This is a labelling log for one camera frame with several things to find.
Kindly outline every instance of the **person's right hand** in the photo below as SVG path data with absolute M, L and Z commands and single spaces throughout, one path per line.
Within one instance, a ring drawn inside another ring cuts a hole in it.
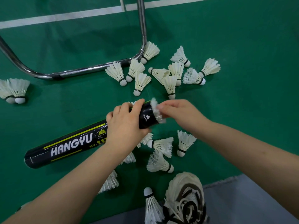
M 201 127 L 211 123 L 187 100 L 168 100 L 160 103 L 157 108 L 164 118 L 172 117 L 177 124 L 189 131 L 195 137 L 199 137 L 198 132 Z

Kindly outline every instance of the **forearm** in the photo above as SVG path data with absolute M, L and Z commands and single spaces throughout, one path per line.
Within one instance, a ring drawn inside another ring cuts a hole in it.
M 4 223 L 78 223 L 125 153 L 100 147 L 73 171 Z
M 299 156 L 213 122 L 196 135 L 299 217 Z

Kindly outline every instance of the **metal chair leg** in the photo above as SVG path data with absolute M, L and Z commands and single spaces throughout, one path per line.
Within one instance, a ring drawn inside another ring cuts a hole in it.
M 138 7 L 140 30 L 141 30 L 141 35 L 142 35 L 142 46 L 141 46 L 139 52 L 132 58 L 140 59 L 144 52 L 145 45 L 147 42 L 147 31 L 146 31 L 145 15 L 144 15 L 144 0 L 137 0 L 137 7 Z M 0 49 L 7 56 L 7 58 L 15 66 L 17 66 L 17 68 L 19 68 L 21 71 L 25 72 L 26 74 L 31 75 L 35 78 L 39 78 L 39 79 L 59 80 L 59 79 L 63 79 L 63 78 L 71 77 L 71 76 L 83 75 L 83 74 L 96 72 L 96 71 L 102 71 L 102 70 L 106 69 L 109 66 L 109 64 L 112 64 L 112 62 L 109 62 L 106 64 L 95 65 L 92 67 L 84 67 L 84 68 L 79 68 L 79 69 L 74 69 L 74 70 L 56 72 L 56 73 L 52 73 L 52 74 L 42 74 L 42 73 L 33 71 L 32 69 L 30 69 L 29 67 L 24 65 L 18 59 L 16 54 L 11 50 L 11 48 L 7 45 L 7 43 L 3 40 L 3 38 L 1 36 L 0 36 Z M 132 58 L 119 60 L 119 62 L 121 63 L 121 65 L 123 67 L 125 67 L 130 64 Z

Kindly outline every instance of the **shoe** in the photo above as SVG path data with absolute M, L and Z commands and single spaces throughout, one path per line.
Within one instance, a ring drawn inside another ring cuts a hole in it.
M 188 172 L 177 174 L 169 182 L 165 196 L 164 223 L 202 224 L 209 222 L 202 184 L 194 174 Z

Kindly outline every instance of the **person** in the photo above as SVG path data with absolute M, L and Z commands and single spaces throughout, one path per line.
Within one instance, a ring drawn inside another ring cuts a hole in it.
M 106 144 L 3 223 L 79 223 L 110 173 L 150 129 L 139 129 L 144 99 L 126 102 L 107 114 Z M 187 100 L 168 100 L 157 107 L 186 131 L 209 144 L 296 218 L 299 218 L 299 156 L 238 130 L 208 120 Z

